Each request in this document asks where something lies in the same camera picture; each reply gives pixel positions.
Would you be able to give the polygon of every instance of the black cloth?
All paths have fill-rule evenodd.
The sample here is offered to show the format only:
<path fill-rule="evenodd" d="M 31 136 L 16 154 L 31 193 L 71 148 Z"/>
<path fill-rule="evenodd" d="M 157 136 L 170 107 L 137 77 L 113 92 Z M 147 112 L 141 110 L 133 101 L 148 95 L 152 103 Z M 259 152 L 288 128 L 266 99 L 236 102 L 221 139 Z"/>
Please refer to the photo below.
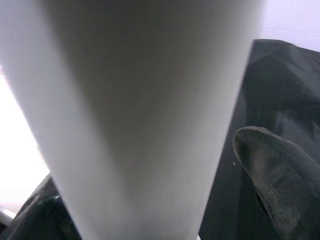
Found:
<path fill-rule="evenodd" d="M 279 40 L 254 42 L 202 220 L 202 240 L 279 239 L 233 152 L 233 134 L 246 126 L 264 127 L 319 162 L 320 53 Z"/>
<path fill-rule="evenodd" d="M 233 148 L 281 239 L 319 240 L 320 165 L 263 127 L 237 130 Z"/>

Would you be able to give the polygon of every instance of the wrinkled fabric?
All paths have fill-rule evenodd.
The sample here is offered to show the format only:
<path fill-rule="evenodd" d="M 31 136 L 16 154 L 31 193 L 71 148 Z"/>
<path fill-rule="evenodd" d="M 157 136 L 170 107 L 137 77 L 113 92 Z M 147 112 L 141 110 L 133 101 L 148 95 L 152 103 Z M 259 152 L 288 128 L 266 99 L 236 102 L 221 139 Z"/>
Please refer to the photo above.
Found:
<path fill-rule="evenodd" d="M 320 53 L 284 41 L 254 42 L 201 224 L 202 240 L 279 239 L 233 152 L 233 134 L 246 126 L 298 144 L 319 164 Z"/>
<path fill-rule="evenodd" d="M 320 165 L 263 127 L 237 130 L 234 152 L 283 240 L 320 239 Z"/>

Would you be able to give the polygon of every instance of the dark object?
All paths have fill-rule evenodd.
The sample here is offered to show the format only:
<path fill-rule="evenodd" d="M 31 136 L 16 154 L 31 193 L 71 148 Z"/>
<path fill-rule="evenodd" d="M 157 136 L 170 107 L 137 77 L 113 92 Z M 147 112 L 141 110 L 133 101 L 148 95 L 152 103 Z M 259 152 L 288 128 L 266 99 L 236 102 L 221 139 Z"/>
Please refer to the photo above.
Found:
<path fill-rule="evenodd" d="M 6 229 L 6 226 L 0 223 L 0 234 Z"/>
<path fill-rule="evenodd" d="M 80 239 L 49 175 L 0 235 L 0 240 Z"/>
<path fill-rule="evenodd" d="M 298 144 L 319 164 L 320 53 L 278 40 L 254 42 L 202 220 L 201 240 L 280 239 L 233 152 L 233 134 L 246 126 L 264 127 Z"/>
<path fill-rule="evenodd" d="M 320 239 L 320 166 L 297 144 L 262 127 L 237 130 L 234 152 L 279 236 Z"/>

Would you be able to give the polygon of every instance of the white wall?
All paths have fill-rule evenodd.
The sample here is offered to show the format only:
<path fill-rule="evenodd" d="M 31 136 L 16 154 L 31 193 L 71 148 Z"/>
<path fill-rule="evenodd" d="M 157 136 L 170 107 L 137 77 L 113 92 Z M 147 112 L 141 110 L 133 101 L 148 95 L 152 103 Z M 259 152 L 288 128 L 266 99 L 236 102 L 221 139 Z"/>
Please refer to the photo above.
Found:
<path fill-rule="evenodd" d="M 320 52 L 319 0 L 266 0 L 261 39 L 277 39 Z"/>

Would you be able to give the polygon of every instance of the white pipe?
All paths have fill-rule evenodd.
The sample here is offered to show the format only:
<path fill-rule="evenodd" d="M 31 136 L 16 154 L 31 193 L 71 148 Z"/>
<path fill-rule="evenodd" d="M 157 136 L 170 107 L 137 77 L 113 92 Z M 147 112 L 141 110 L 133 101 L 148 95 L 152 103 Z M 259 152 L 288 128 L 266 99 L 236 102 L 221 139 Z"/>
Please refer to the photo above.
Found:
<path fill-rule="evenodd" d="M 84 240 L 196 239 L 260 6 L 0 2 L 4 73 Z"/>

